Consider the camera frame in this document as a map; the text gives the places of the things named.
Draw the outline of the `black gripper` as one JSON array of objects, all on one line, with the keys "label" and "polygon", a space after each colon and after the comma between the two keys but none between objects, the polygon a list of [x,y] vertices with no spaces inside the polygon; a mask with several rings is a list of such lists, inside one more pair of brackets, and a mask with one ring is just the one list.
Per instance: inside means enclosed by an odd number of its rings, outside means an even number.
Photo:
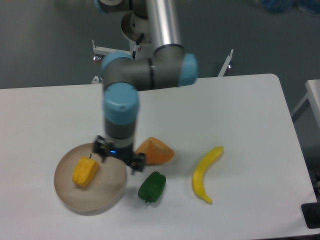
[{"label": "black gripper", "polygon": [[100,156],[102,163],[108,157],[114,157],[125,162],[131,168],[132,176],[136,172],[142,173],[146,166],[146,155],[141,152],[134,153],[132,142],[126,146],[118,147],[114,142],[107,141],[101,135],[97,135],[93,142],[92,152]]}]

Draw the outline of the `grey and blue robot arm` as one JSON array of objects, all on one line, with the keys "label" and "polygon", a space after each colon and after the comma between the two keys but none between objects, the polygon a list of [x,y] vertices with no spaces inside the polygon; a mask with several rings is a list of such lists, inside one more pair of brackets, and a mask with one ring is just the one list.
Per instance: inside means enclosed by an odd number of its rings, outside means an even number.
[{"label": "grey and blue robot arm", "polygon": [[142,172],[146,156],[133,150],[140,91],[189,86],[198,78],[195,55],[186,53],[180,38],[172,0],[97,0],[104,13],[132,11],[148,20],[152,57],[135,58],[114,51],[100,67],[103,84],[104,136],[97,136],[92,151],[103,160],[114,157]]}]

